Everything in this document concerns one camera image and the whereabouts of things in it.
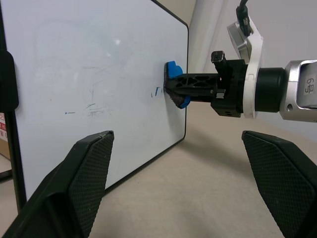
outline whiteboard frame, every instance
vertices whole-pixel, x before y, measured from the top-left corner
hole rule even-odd
[[[173,16],[176,20],[180,21],[187,27],[187,70],[188,70],[188,45],[189,45],[189,27],[182,19],[180,19],[178,16],[176,16],[174,13],[172,13],[170,10],[168,10],[165,6],[163,6],[161,3],[159,3],[157,0],[151,0],[156,5],[158,5],[162,10],[165,10],[167,13],[169,13],[171,16]],[[6,42],[5,42],[5,32],[4,32],[4,25],[3,25],[3,19],[2,19],[2,9],[1,9],[1,3],[0,3],[0,50],[6,51]],[[154,160],[159,158],[161,155],[166,153],[168,150],[170,150],[172,147],[180,143],[184,140],[186,136],[186,124],[187,124],[187,109],[185,109],[185,133],[184,137],[156,155],[155,157],[151,158],[149,161],[144,163],[142,166],[134,170],[133,172],[126,175],[124,178],[117,181],[115,184],[111,185],[105,190],[105,194],[113,190],[115,187],[129,179],[131,176],[136,174],[138,171],[142,170],[144,167],[152,163]],[[24,175],[23,175],[23,168],[22,168],[22,160],[21,160],[21,153],[20,153],[20,144],[19,144],[19,137],[18,137],[18,130],[17,130],[17,123],[16,123],[16,117],[15,117],[15,111],[13,112],[6,112],[4,114],[5,123],[6,123],[6,131],[7,131],[7,138],[8,138],[8,144],[9,144],[9,150],[10,150],[10,157],[11,157],[11,166],[12,166],[12,176],[13,176],[13,182],[14,182],[14,190],[15,190],[15,197],[16,197],[16,203],[17,203],[17,209],[20,211],[23,206],[26,204],[26,191],[25,191],[25,184],[24,184]]]

